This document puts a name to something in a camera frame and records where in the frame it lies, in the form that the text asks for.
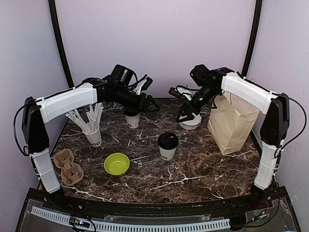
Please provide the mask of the white paper coffee cup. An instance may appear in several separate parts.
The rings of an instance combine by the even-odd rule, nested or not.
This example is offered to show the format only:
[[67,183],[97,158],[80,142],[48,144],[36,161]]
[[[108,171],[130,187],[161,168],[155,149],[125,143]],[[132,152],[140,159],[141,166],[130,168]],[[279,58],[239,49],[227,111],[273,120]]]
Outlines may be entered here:
[[126,117],[126,122],[129,126],[129,128],[131,129],[136,129],[139,126],[139,122],[140,122],[140,115],[137,114],[135,116],[127,116]]

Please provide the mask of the black plastic cup lid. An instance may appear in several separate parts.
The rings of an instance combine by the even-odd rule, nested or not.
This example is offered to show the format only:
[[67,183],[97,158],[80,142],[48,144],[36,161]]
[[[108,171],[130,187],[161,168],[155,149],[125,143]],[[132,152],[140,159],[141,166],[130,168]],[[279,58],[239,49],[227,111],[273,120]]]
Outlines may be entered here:
[[165,132],[158,137],[158,145],[166,150],[175,149],[179,144],[178,137],[172,132]]

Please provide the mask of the brown paper takeout bag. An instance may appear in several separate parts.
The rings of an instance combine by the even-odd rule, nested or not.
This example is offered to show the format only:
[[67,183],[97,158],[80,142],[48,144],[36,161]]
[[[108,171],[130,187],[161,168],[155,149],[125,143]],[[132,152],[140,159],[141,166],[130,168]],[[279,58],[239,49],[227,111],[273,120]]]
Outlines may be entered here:
[[214,99],[217,106],[211,109],[208,129],[222,155],[229,155],[242,149],[259,110],[245,100],[225,92]]

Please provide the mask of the brown cardboard cup carrier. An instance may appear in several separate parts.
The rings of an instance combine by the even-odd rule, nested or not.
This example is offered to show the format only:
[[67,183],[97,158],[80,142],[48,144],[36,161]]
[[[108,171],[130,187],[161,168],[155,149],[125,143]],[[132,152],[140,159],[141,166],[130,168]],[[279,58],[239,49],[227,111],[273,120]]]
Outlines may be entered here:
[[60,176],[66,186],[74,186],[84,177],[81,166],[74,162],[74,158],[70,149],[63,149],[54,155],[54,164],[61,169]]

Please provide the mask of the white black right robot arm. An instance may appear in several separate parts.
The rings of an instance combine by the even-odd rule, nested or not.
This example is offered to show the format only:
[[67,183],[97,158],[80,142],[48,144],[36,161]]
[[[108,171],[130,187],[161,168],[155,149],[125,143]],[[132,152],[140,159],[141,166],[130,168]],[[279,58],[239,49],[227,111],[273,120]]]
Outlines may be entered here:
[[260,128],[262,154],[254,186],[260,190],[269,188],[279,168],[279,158],[290,123],[287,95],[268,90],[227,67],[209,70],[203,64],[196,65],[190,77],[199,87],[191,97],[187,95],[191,89],[181,85],[169,91],[177,98],[186,98],[176,117],[178,123],[196,119],[203,106],[224,93],[239,97],[263,114]]

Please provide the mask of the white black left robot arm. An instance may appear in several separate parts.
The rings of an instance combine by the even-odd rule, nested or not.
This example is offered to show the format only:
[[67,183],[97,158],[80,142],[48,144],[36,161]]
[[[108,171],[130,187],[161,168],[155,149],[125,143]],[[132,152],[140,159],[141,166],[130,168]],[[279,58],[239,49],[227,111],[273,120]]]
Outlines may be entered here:
[[30,157],[35,174],[45,190],[51,194],[49,203],[58,211],[68,207],[68,199],[61,190],[59,179],[51,161],[50,140],[46,126],[64,114],[99,102],[115,102],[130,112],[157,112],[159,106],[151,95],[145,93],[152,84],[152,78],[145,76],[133,87],[112,83],[107,78],[89,77],[78,86],[45,97],[25,99],[15,113],[13,123],[22,114],[21,131],[25,145],[15,143],[25,157]]

